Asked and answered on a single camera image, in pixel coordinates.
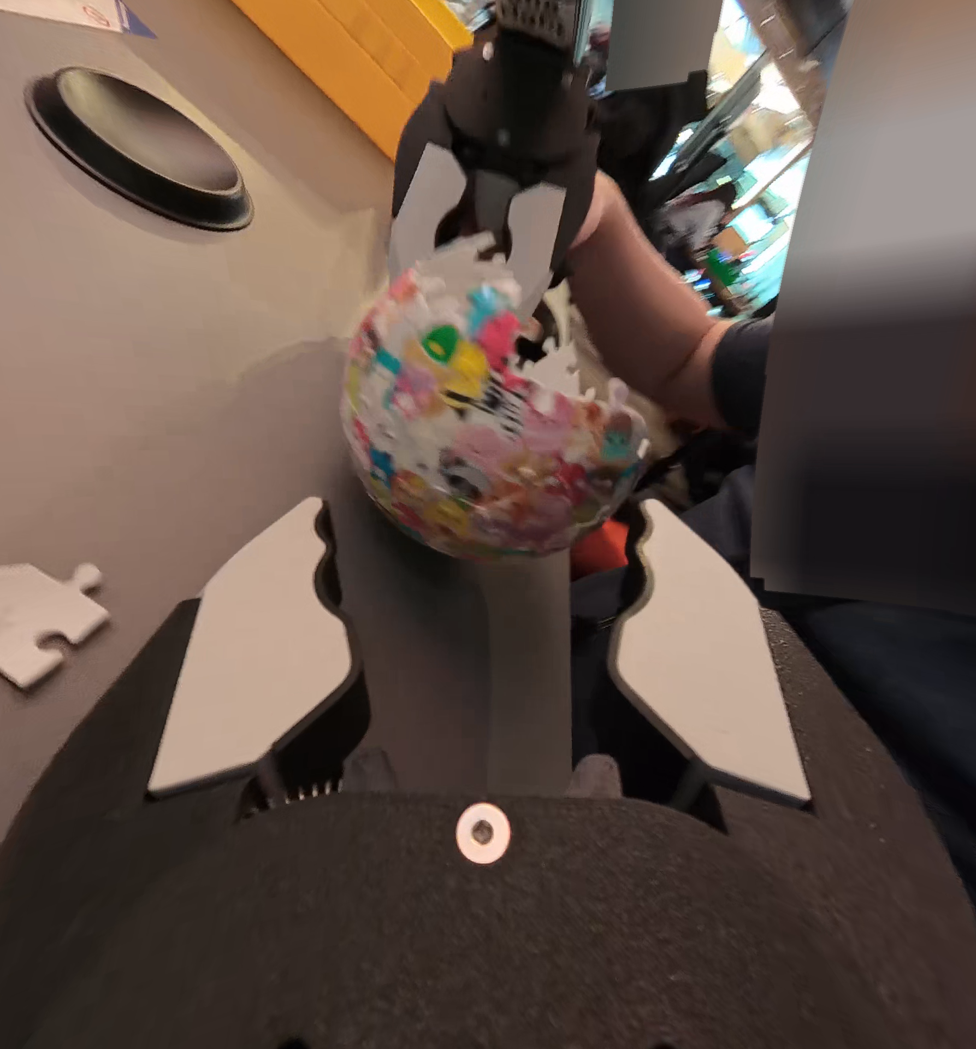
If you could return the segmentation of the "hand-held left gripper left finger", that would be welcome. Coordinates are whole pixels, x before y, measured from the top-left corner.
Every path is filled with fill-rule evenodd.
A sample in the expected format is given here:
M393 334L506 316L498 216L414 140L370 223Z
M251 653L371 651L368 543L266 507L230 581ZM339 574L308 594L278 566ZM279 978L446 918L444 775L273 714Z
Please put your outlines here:
M341 780L370 706L335 553L328 505L311 496L209 579L150 796L241 780L262 802L291 802Z

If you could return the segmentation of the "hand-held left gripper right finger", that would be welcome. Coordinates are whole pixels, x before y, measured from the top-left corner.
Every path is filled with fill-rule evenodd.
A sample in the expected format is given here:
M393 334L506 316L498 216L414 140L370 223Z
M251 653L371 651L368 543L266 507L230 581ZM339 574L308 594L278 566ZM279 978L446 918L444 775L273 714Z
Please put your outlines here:
M687 761L670 805L706 787L803 809L812 800L765 624L751 590L669 506L648 498L631 532L638 598L608 665L625 698Z

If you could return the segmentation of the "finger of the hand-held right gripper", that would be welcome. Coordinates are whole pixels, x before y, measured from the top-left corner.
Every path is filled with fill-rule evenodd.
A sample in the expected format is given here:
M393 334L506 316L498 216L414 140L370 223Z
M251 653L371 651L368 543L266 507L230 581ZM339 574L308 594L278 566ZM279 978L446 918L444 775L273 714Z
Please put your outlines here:
M436 251L437 231L462 200L467 175L455 155L427 144L397 216L388 247L388 275L397 279Z
M538 184L517 192L508 204L510 251L507 273L518 288L515 314L529 319L554 276L553 256L563 217L565 190Z

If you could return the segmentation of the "partly built puzzle ball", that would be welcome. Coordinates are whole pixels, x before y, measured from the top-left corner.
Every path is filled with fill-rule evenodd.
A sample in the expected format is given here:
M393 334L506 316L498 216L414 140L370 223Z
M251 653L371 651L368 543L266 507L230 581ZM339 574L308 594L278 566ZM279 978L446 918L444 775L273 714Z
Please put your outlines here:
M648 425L616 379L597 397L568 347L519 352L521 287L489 233L406 269L351 338L340 414L372 501L467 560L568 550L619 509Z

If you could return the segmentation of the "white puzzle pieces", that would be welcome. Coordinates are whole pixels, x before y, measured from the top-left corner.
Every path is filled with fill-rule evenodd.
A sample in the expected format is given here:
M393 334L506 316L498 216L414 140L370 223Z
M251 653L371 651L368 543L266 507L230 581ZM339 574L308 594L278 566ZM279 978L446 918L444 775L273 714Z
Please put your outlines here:
M102 568L78 553L48 558L50 474L46 464L17 468L0 454L0 676L23 692L59 675L111 623Z

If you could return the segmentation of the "person's right forearm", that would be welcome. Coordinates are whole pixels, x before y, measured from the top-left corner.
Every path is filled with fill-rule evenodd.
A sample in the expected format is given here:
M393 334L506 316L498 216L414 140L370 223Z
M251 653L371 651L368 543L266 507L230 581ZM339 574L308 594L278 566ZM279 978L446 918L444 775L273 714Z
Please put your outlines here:
M710 317L602 172L567 263L573 302L607 369L670 418L726 428L713 365L721 341L742 325Z

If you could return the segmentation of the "black ball stand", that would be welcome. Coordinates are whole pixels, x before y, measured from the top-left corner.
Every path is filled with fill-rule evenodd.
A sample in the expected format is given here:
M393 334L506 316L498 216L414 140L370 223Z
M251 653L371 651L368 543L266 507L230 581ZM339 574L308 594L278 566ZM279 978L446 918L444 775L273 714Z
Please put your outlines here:
M99 184L192 229L245 229L254 205L219 142L178 109L116 74L70 65L24 91L44 138Z

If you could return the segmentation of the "orange cloth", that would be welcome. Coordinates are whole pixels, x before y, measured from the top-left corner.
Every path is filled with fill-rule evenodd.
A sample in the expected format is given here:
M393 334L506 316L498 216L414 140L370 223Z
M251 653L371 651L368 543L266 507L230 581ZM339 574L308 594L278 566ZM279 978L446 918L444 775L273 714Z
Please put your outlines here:
M570 552L571 580L575 582L591 575L624 569L627 537L628 526L612 518L577 540Z

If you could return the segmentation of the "yellow plastic bin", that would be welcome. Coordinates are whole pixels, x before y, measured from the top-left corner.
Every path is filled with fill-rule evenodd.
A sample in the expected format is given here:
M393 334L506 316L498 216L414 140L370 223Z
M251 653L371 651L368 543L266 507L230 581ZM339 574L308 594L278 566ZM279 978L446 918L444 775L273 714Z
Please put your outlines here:
M472 33L439 1L236 1L389 160L432 82Z

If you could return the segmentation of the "folded instruction leaflet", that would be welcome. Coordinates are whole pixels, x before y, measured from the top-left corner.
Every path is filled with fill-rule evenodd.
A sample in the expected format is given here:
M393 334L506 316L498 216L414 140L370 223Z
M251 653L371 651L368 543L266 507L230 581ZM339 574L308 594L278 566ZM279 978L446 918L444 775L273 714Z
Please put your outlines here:
M124 1L0 1L5 14L154 40L153 33Z

